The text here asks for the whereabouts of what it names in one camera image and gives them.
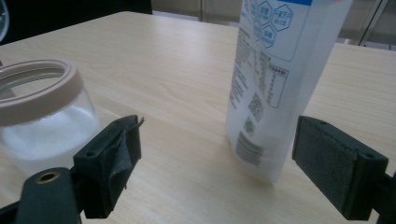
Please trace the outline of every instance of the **black bracket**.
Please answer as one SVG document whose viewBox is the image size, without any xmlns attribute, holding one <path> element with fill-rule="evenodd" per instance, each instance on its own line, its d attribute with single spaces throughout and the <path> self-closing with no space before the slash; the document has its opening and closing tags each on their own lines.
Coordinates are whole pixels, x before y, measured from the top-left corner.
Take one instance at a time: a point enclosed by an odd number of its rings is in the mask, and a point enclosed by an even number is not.
<svg viewBox="0 0 396 224">
<path fill-rule="evenodd" d="M 396 223 L 396 174 L 388 158 L 331 124 L 300 116 L 292 158 L 348 220 Z"/>
<path fill-rule="evenodd" d="M 141 158 L 143 119 L 117 119 L 74 156 L 75 166 L 51 168 L 29 177 L 19 202 L 0 209 L 0 223 L 80 223 L 106 218 L 114 210 Z"/>
</svg>

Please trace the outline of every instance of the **white powder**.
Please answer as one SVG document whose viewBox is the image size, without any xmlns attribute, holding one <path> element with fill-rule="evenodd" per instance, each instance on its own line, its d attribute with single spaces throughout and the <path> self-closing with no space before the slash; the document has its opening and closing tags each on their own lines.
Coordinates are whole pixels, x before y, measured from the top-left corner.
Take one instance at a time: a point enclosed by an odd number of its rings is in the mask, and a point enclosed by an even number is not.
<svg viewBox="0 0 396 224">
<path fill-rule="evenodd" d="M 27 175 L 73 166 L 73 156 L 100 132 L 98 118 L 71 105 L 36 122 L 4 128 L 5 152 Z"/>
</svg>

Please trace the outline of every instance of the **hexagon logo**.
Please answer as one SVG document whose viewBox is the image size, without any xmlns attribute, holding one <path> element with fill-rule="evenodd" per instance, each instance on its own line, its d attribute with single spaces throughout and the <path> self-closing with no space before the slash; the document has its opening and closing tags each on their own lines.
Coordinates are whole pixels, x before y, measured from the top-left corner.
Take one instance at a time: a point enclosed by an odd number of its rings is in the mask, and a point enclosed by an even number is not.
<svg viewBox="0 0 396 224">
<path fill-rule="evenodd" d="M 253 20 L 259 15 L 259 5 L 255 0 L 251 0 L 250 2 L 250 14 L 254 18 Z"/>
<path fill-rule="evenodd" d="M 258 21 L 254 21 L 253 27 L 256 40 L 260 40 L 262 38 L 262 25 Z"/>
<path fill-rule="evenodd" d="M 263 25 L 270 21 L 272 13 L 273 9 L 267 1 L 259 5 L 259 20 Z"/>
<path fill-rule="evenodd" d="M 271 25 L 267 25 L 262 29 L 262 43 L 265 48 L 271 48 L 275 44 L 276 31 Z"/>
<path fill-rule="evenodd" d="M 277 31 L 285 30 L 290 27 L 291 20 L 293 19 L 293 12 L 288 5 L 277 7 L 274 10 L 272 24 Z"/>
</svg>

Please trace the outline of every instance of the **screw hole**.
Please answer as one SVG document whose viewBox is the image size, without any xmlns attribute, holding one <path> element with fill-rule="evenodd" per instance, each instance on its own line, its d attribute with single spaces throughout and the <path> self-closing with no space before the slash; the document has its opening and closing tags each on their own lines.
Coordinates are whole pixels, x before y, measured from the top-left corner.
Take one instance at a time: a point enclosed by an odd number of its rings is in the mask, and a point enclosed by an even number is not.
<svg viewBox="0 0 396 224">
<path fill-rule="evenodd" d="M 93 153 L 93 152 L 87 152 L 87 157 L 92 157 L 94 155 L 95 155 L 95 153 Z"/>
<path fill-rule="evenodd" d="M 364 155 L 365 157 L 367 157 L 367 158 L 370 158 L 370 159 L 372 159 L 372 158 L 374 157 L 374 155 L 373 155 L 373 154 L 370 154 L 370 153 L 363 153 L 363 155 Z"/>
<path fill-rule="evenodd" d="M 58 178 L 61 174 L 59 172 L 48 172 L 46 174 L 41 175 L 35 182 L 37 184 L 47 184 L 56 178 Z"/>
</svg>

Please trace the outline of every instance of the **table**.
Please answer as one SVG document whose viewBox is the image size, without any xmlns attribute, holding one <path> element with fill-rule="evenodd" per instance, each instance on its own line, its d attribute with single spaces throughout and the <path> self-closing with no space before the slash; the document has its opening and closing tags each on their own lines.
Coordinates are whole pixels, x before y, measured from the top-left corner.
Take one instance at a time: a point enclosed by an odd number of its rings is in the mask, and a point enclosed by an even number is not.
<svg viewBox="0 0 396 224">
<path fill-rule="evenodd" d="M 123 12 L 0 47 L 3 64 L 76 63 L 104 125 L 146 119 L 143 158 L 115 211 L 84 223 L 348 223 L 290 154 L 275 184 L 236 162 L 225 133 L 236 37 L 233 27 Z M 390 175 L 394 71 L 394 51 L 336 44 L 304 112 L 387 156 Z M 5 206 L 19 199 L 25 177 L 3 153 L 0 176 Z"/>
</svg>

